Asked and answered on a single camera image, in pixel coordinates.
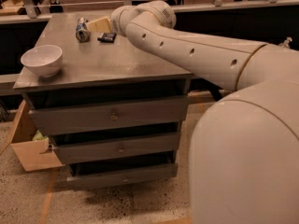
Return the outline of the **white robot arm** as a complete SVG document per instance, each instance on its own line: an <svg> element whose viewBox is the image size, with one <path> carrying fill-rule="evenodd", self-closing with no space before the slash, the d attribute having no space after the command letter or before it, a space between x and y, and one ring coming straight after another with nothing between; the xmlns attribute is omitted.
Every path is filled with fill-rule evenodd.
<svg viewBox="0 0 299 224"><path fill-rule="evenodd" d="M299 52L181 32L164 1L90 21L227 90L189 150L192 224L299 224Z"/></svg>

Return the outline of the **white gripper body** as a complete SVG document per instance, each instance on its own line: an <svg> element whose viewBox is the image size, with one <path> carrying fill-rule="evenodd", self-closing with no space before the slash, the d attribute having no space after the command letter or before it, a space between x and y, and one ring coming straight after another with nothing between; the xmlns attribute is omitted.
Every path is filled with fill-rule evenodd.
<svg viewBox="0 0 299 224"><path fill-rule="evenodd" d="M126 27L136 16L137 10L134 6L116 8L110 16L112 30L118 35L126 36Z"/></svg>

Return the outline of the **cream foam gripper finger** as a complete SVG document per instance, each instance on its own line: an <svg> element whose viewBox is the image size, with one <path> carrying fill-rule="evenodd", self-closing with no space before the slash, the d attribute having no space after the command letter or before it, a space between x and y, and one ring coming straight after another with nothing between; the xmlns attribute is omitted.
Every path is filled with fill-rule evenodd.
<svg viewBox="0 0 299 224"><path fill-rule="evenodd" d="M101 17L88 21L87 28L90 32L110 33L112 31L108 17Z"/></svg>

